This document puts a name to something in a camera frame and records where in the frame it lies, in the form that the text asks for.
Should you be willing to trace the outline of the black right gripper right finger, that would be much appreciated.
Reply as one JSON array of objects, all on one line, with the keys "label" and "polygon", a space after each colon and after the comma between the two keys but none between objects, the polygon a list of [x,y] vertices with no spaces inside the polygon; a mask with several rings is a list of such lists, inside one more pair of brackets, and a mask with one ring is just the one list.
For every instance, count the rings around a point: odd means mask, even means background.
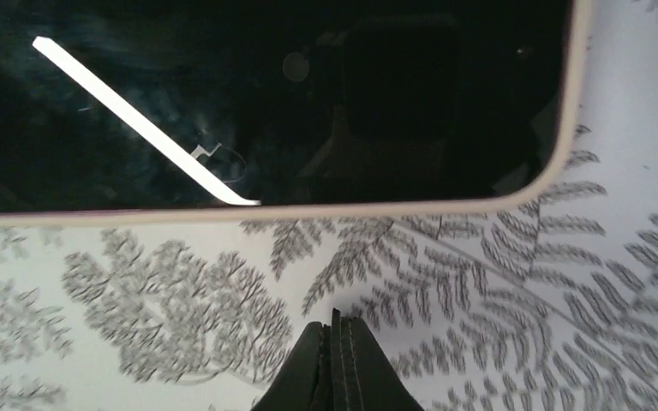
[{"label": "black right gripper right finger", "polygon": [[330,353],[334,410],[423,410],[363,319],[332,311]]}]

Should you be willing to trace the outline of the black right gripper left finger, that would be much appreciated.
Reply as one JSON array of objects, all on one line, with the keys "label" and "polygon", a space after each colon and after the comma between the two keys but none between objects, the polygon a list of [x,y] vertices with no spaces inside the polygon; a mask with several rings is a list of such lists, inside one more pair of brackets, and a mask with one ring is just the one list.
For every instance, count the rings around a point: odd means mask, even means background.
[{"label": "black right gripper left finger", "polygon": [[323,411],[331,408],[331,328],[309,323],[252,411]]}]

